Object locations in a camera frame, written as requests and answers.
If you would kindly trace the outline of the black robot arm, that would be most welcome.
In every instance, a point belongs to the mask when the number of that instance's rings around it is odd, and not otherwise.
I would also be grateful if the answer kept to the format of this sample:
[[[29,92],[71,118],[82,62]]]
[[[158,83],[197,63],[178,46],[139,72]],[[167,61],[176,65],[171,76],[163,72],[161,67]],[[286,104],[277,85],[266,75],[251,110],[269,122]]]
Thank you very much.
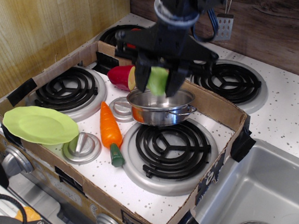
[[[200,15],[211,13],[225,0],[155,0],[158,21],[139,31],[121,30],[115,34],[116,56],[135,63],[136,87],[144,92],[152,67],[168,69],[165,94],[174,96],[186,77],[207,77],[219,59],[217,53],[199,44],[189,31]]]

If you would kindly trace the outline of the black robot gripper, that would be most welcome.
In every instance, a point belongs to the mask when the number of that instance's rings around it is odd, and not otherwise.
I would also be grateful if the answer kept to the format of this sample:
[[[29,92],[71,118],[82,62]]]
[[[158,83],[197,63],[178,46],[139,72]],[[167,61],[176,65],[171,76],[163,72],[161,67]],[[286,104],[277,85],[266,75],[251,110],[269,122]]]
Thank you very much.
[[[161,21],[136,32],[118,31],[116,42],[115,55],[136,63],[135,82],[139,91],[145,91],[152,66],[177,68],[169,71],[165,89],[167,97],[174,96],[187,77],[187,69],[179,64],[204,62],[211,67],[219,59],[217,53],[197,43],[188,34],[188,28],[175,27]],[[136,48],[129,49],[127,43]]]

